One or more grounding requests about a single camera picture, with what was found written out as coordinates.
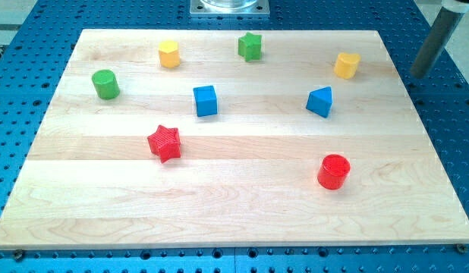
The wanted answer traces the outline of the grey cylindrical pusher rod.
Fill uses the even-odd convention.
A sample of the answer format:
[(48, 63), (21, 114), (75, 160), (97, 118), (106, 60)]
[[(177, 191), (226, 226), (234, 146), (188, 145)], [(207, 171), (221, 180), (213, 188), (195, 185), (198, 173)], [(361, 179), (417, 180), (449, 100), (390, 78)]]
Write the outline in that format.
[(463, 16), (464, 13), (451, 11), (445, 6), (440, 8), (411, 66), (413, 77), (421, 79), (430, 72)]

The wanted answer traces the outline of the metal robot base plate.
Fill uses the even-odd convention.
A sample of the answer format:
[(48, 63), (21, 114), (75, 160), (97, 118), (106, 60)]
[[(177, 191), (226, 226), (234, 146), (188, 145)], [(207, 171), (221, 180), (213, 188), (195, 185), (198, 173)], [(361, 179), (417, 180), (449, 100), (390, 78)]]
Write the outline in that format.
[(194, 17), (268, 17), (269, 0), (190, 0)]

